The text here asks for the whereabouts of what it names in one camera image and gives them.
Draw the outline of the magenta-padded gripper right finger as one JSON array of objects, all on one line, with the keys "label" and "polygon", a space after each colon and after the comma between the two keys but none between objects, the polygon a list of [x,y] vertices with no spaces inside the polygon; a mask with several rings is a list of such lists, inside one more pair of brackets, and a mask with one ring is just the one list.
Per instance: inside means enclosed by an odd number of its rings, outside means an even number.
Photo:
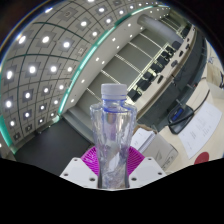
[{"label": "magenta-padded gripper right finger", "polygon": [[143,187],[166,176],[153,157],[144,157],[133,147],[129,148],[127,159],[128,186]]}]

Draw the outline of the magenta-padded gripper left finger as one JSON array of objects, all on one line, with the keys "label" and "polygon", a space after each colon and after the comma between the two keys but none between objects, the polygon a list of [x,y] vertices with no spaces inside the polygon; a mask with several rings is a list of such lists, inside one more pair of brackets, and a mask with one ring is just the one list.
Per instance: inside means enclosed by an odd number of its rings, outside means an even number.
[{"label": "magenta-padded gripper left finger", "polygon": [[72,158],[60,177],[84,188],[97,189],[99,173],[96,149],[92,147],[81,158]]}]

